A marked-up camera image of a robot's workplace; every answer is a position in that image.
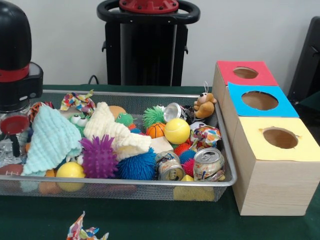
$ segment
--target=teddy bear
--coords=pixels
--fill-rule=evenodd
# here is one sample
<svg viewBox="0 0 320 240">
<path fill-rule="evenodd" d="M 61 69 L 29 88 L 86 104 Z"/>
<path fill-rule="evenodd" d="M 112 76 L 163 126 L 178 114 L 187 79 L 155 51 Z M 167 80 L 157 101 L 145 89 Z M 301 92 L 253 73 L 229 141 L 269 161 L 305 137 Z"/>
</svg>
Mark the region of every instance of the teddy bear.
<svg viewBox="0 0 320 240">
<path fill-rule="evenodd" d="M 204 119 L 214 114 L 214 104 L 216 102 L 217 100 L 212 93 L 201 93 L 200 97 L 198 97 L 198 100 L 194 102 L 193 108 L 195 110 L 195 117 L 197 119 Z"/>
</svg>

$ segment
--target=yellow square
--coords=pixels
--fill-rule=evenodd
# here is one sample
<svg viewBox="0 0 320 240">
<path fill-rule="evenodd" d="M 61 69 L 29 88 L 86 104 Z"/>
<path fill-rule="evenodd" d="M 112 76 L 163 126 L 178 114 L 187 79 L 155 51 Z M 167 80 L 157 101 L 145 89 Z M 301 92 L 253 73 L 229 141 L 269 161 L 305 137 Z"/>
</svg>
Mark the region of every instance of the yellow square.
<svg viewBox="0 0 320 240">
<path fill-rule="evenodd" d="M 320 147 L 300 118 L 239 117 L 239 120 L 257 160 L 320 162 Z"/>
</svg>

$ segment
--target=tennis ball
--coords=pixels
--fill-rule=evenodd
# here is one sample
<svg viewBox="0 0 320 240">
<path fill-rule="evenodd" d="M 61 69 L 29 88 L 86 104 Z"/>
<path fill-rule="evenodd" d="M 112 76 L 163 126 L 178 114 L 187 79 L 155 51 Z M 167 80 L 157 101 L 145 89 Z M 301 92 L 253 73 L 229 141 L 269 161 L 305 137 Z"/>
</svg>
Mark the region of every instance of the tennis ball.
<svg viewBox="0 0 320 240">
<path fill-rule="evenodd" d="M 84 178 L 84 168 L 76 162 L 70 161 L 63 164 L 56 172 L 57 178 Z M 67 192 L 80 190 L 84 183 L 81 182 L 58 182 L 59 187 Z"/>
<path fill-rule="evenodd" d="M 190 126 L 185 120 L 174 118 L 165 125 L 164 136 L 172 144 L 183 144 L 190 137 Z"/>
</svg>

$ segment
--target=white wall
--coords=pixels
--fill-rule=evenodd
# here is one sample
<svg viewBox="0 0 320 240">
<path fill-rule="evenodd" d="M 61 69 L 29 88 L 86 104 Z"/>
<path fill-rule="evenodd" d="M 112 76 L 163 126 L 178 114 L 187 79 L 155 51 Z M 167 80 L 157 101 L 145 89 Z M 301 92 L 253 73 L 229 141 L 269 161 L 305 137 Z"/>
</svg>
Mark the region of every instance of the white wall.
<svg viewBox="0 0 320 240">
<path fill-rule="evenodd" d="M 32 60 L 44 69 L 45 84 L 83 84 L 92 74 L 106 83 L 102 0 L 11 0 L 27 14 Z M 282 89 L 289 90 L 319 0 L 190 0 L 201 9 L 189 25 L 184 86 L 213 81 L 217 60 L 265 61 Z"/>
</svg>

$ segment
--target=metal wire basket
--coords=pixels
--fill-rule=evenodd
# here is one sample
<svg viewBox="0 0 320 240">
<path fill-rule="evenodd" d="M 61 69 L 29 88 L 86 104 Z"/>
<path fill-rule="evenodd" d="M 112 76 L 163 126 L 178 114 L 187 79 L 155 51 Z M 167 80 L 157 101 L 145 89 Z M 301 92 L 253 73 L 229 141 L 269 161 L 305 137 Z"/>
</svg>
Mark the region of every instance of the metal wire basket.
<svg viewBox="0 0 320 240">
<path fill-rule="evenodd" d="M 57 108 L 61 100 L 70 91 L 45 90 L 37 101 L 51 101 Z M 144 110 L 156 105 L 168 105 L 176 102 L 181 105 L 193 105 L 197 95 L 151 94 L 124 92 L 95 92 L 91 98 L 95 103 L 106 102 L 108 105 L 122 106 L 137 118 L 136 125 L 142 126 Z M 206 122 L 218 127 L 222 141 L 218 148 L 225 161 L 225 180 L 219 182 L 182 182 L 159 180 L 125 180 L 125 179 L 93 179 L 93 178 L 62 178 L 0 175 L 0 195 L 65 197 L 65 198 L 105 198 L 105 199 L 135 199 L 135 200 L 176 200 L 176 201 L 212 201 L 216 202 L 228 186 L 237 180 L 234 159 L 228 142 L 220 106 L 215 104 L 215 113 Z M 43 194 L 39 184 L 52 182 L 58 185 L 68 185 L 76 191 L 62 191 L 57 194 Z"/>
</svg>

